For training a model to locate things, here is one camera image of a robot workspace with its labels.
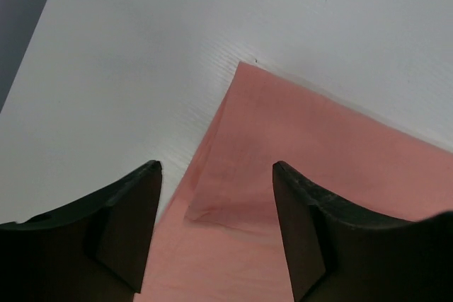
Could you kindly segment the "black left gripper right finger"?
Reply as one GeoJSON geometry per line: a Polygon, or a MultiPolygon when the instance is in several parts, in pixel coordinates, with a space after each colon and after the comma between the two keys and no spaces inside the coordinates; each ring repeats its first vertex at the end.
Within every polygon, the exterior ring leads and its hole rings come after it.
{"type": "Polygon", "coordinates": [[[407,221],[371,211],[273,166],[296,301],[451,301],[452,213],[407,221]]]}

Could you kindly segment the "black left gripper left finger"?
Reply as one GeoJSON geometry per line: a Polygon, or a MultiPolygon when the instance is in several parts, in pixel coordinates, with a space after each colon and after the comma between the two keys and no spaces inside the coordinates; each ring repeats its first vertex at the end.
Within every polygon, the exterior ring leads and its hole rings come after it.
{"type": "Polygon", "coordinates": [[[1,225],[2,301],[132,301],[142,290],[162,186],[148,161],[23,223],[1,225]]]}

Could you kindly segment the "pink t shirt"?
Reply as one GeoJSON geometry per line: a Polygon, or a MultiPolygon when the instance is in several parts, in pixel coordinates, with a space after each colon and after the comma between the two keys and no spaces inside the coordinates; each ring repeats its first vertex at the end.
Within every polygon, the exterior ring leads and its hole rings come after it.
{"type": "Polygon", "coordinates": [[[137,301],[451,301],[452,154],[249,64],[137,301]]]}

